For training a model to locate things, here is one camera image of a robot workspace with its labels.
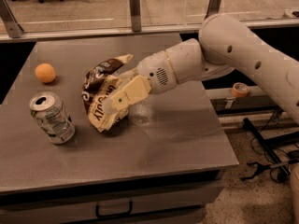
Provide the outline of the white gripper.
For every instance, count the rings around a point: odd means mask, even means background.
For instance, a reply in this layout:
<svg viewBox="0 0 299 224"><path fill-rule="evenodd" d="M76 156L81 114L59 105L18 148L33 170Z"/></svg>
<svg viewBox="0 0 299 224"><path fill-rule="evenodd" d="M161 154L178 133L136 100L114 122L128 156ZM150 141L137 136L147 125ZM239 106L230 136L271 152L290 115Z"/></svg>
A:
<svg viewBox="0 0 299 224"><path fill-rule="evenodd" d="M150 91L160 94L178 85L165 51L143 59L136 69L119 74L119 78L124 81L103 101L102 108L106 114L118 113L146 99Z"/></svg>

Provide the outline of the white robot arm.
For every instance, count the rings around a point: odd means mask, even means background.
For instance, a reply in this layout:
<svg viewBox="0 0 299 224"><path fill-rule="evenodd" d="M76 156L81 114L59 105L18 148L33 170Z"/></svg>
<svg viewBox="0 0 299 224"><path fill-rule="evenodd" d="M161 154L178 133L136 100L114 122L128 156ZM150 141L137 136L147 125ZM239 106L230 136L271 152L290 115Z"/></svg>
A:
<svg viewBox="0 0 299 224"><path fill-rule="evenodd" d="M118 115L130 105L191 80L207 80L234 68L249 77L283 111L299 122L299 62L272 48L240 21L212 15L190 39L143 59L119 75L120 86L104 100Z"/></svg>

